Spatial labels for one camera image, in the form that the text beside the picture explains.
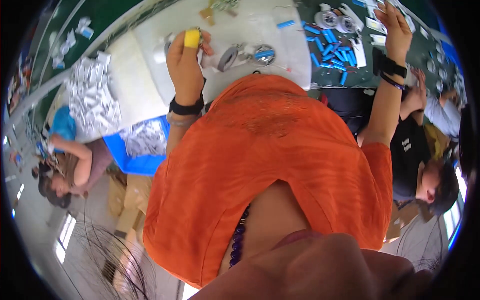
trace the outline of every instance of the person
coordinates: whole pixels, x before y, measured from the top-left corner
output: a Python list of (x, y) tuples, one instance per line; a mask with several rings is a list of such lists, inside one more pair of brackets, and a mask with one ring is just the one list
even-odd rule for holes
[(191, 300), (416, 299), (432, 277), (403, 257), (360, 249), (350, 235), (300, 231), (240, 261)]
[[(382, 11), (375, 14), (388, 29), (388, 57), (405, 66), (410, 28), (391, 4), (379, 7)], [(203, 32), (202, 37), (204, 52), (213, 54), (210, 35)], [(297, 231), (320, 232), (328, 240), (333, 239), (331, 234), (348, 235), (351, 244), (334, 247), (351, 255), (341, 258), (345, 270), (362, 253), (349, 251), (353, 239), (357, 247), (379, 250), (392, 211), (389, 146), (400, 114), (401, 90), (386, 80), (380, 82), (361, 148), (338, 115), (275, 75), (252, 74), (234, 82), (198, 118), (204, 86), (196, 59), (199, 40), (191, 31), (183, 32), (168, 51), (168, 71), (177, 94), (168, 114), (167, 159), (153, 179), (144, 224), (149, 256), (195, 288), (226, 290), (236, 287), (224, 278), (248, 265), (242, 264), (245, 260), (265, 258), (272, 267), (277, 263), (285, 267), (280, 261), (287, 262), (287, 254), (269, 259), (260, 253)], [(401, 76), (389, 78), (404, 84)], [(334, 252), (324, 251), (326, 260)], [(366, 267), (361, 260), (358, 265)], [(317, 267), (311, 264), (308, 270), (319, 272)], [(309, 279), (307, 273), (297, 269), (296, 275), (290, 274)], [(327, 280), (335, 274), (322, 277)], [(223, 285), (214, 284), (217, 277)], [(390, 278), (399, 279), (396, 274)]]
[[(390, 143), (393, 170), (393, 200), (401, 208), (414, 200), (430, 205), (435, 215), (448, 211), (458, 197), (458, 180), (452, 164), (433, 158), (423, 129), (427, 106), (425, 74), (415, 69), (419, 86), (408, 92), (400, 107), (395, 135)], [(363, 142), (364, 131), (358, 135)]]
[(458, 94), (455, 89), (440, 95), (440, 98), (427, 97), (425, 116), (452, 141), (458, 142), (460, 136), (461, 114), (456, 108)]
[(38, 179), (38, 176), (44, 177), (47, 176), (48, 172), (52, 170), (50, 167), (49, 159), (45, 160), (41, 155), (34, 155), (38, 158), (39, 163), (38, 167), (32, 168), (32, 177)]
[(51, 178), (47, 177), (39, 185), (40, 193), (46, 195), (51, 202), (57, 202), (55, 198), (67, 194), (85, 197), (113, 161), (103, 139), (80, 144), (66, 141), (54, 133), (50, 143), (65, 152), (64, 156), (57, 156), (60, 171), (55, 170)]

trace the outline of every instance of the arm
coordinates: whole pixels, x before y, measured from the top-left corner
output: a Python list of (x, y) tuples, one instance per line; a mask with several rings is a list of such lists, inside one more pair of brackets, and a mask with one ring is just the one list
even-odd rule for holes
[(90, 178), (90, 170), (92, 168), (92, 151), (84, 144), (65, 141), (58, 134), (52, 135), (51, 142), (54, 144), (55, 148), (63, 150), (66, 153), (70, 153), (79, 158), (75, 168), (73, 181), (75, 185), (78, 186), (87, 183), (88, 179)]
[[(388, 30), (386, 42), (387, 56), (395, 61), (397, 65), (405, 67), (405, 59), (410, 49), (412, 33), (400, 11), (387, 1), (385, 4), (385, 6), (379, 4), (379, 8), (383, 12), (377, 10), (375, 15)], [(401, 76), (394, 75), (389, 77), (398, 84), (404, 85), (404, 79)], [(385, 80), (381, 80), (373, 100), (370, 122), (364, 130), (362, 146), (372, 143), (383, 143), (390, 147), (390, 142), (398, 125), (401, 98), (401, 90)]]
[[(204, 43), (201, 45), (204, 54), (213, 55), (213, 50), (208, 45), (211, 39), (210, 34), (204, 31), (202, 31), (201, 34), (204, 39)], [(175, 92), (177, 93), (176, 101), (182, 106), (195, 105), (204, 88), (204, 77), (197, 61), (199, 37), (197, 38), (198, 40), (193, 41), (193, 43), (190, 43), (192, 41), (187, 41), (188, 45), (185, 46), (185, 32), (182, 32), (177, 36), (175, 41), (173, 41), (168, 50), (168, 73), (175, 86)], [(173, 112), (170, 114), (170, 117), (175, 122), (187, 124), (193, 124), (194, 119), (197, 118), (197, 116), (179, 116)], [(180, 143), (189, 127), (190, 126), (170, 125), (170, 134), (167, 141), (167, 157)]]

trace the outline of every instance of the blue plastic bin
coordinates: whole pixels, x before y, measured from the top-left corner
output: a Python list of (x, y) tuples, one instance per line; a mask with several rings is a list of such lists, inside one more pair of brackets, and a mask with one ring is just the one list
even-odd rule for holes
[[(158, 117), (151, 120), (160, 120), (165, 133), (165, 137), (168, 139), (170, 133), (170, 124), (167, 122), (167, 117)], [(154, 176), (158, 166), (167, 158), (165, 155), (153, 156), (144, 155), (133, 158), (127, 155), (125, 148), (125, 142), (120, 138), (120, 135), (114, 134), (103, 138), (105, 144), (112, 153), (113, 159), (119, 165), (120, 170), (125, 174), (134, 174), (141, 176)]]

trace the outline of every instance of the hand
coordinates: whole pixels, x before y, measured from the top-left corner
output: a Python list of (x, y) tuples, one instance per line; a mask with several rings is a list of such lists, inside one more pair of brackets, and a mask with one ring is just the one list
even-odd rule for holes
[(425, 110), (427, 107), (427, 87), (425, 86), (425, 73), (420, 69), (413, 69), (412, 74), (418, 79), (419, 86), (412, 89), (420, 97), (422, 107)]
[(385, 1), (385, 5), (378, 4), (378, 8), (381, 11), (375, 10), (375, 15), (388, 30), (387, 56), (398, 65), (405, 66), (407, 52), (412, 42), (410, 27), (402, 13), (388, 1)]
[(52, 134), (50, 137), (50, 144), (54, 145), (55, 148), (58, 148), (62, 142), (63, 138), (57, 133)]
[[(202, 31), (202, 44), (206, 55), (213, 55), (213, 49), (208, 44), (211, 36)], [(168, 73), (175, 86), (176, 101), (182, 106), (192, 106), (200, 98), (204, 88), (204, 77), (198, 64), (197, 54), (200, 49), (184, 46), (185, 32), (180, 33), (173, 41), (167, 55)]]

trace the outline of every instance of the hair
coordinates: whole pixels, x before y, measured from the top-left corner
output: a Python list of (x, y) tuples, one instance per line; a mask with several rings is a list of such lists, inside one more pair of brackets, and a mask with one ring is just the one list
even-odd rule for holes
[(40, 176), (40, 180), (38, 181), (38, 191), (40, 194), (47, 198), (48, 202), (53, 206), (57, 206), (60, 208), (68, 208), (70, 203), (72, 202), (72, 194), (68, 193), (63, 197), (58, 197), (57, 192), (52, 190), (52, 179), (47, 176)]
[(38, 178), (38, 171), (35, 171), (35, 168), (32, 169), (32, 176), (34, 179)]
[(441, 216), (452, 208), (458, 199), (458, 179), (450, 162), (446, 162), (440, 171), (440, 184), (435, 189), (435, 201), (430, 205), (430, 211)]

